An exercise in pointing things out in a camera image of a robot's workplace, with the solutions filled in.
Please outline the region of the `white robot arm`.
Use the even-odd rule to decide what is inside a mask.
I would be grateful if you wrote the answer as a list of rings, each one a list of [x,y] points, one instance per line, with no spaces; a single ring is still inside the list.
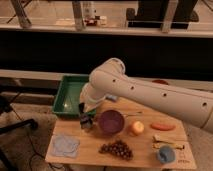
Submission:
[[[88,112],[107,95],[132,100],[213,133],[213,93],[130,78],[118,58],[108,59],[90,73],[79,101]]]

